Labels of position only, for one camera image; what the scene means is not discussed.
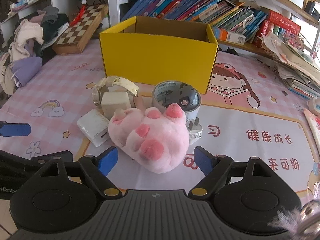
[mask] gold screw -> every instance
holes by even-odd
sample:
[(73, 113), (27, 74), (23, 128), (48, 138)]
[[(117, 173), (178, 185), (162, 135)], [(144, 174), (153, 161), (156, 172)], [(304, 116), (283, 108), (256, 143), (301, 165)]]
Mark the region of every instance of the gold screw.
[(106, 196), (114, 197), (117, 196), (120, 192), (116, 188), (107, 188), (103, 192)]
[(197, 187), (197, 188), (194, 188), (193, 190), (191, 190), (191, 193), (195, 196), (204, 196), (206, 195), (208, 192), (206, 189), (204, 188), (200, 188), (200, 187)]

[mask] pink plush toy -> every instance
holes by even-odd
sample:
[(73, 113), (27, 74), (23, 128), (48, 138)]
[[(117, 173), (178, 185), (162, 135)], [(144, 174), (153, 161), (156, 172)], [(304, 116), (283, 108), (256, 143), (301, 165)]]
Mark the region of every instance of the pink plush toy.
[(108, 132), (127, 155), (154, 173), (171, 171), (182, 162), (189, 147), (186, 115), (178, 104), (164, 114), (150, 107), (117, 109)]

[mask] rainbow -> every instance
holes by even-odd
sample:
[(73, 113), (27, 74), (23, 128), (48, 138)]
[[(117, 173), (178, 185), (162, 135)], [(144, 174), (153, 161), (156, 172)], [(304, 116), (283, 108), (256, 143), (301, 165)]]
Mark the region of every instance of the rainbow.
[(43, 103), (39, 108), (45, 109), (46, 107), (50, 107), (51, 109), (54, 109), (55, 107), (60, 106), (59, 101), (57, 100), (49, 100)]

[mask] open cardboard box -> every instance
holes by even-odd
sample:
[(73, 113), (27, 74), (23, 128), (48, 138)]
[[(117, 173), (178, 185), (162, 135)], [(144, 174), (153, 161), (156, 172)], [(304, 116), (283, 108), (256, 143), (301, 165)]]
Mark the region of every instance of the open cardboard box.
[(100, 33), (106, 76), (156, 85), (176, 80), (205, 94), (218, 43), (209, 25), (136, 16)]

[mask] stack of papers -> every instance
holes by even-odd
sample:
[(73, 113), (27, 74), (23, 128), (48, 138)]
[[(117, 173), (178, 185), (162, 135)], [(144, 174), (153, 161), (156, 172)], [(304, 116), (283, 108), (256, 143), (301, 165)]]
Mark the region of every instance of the stack of papers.
[(278, 56), (276, 68), (286, 87), (307, 99), (320, 97), (319, 67), (285, 45), (273, 33), (264, 36), (263, 40), (265, 46)]

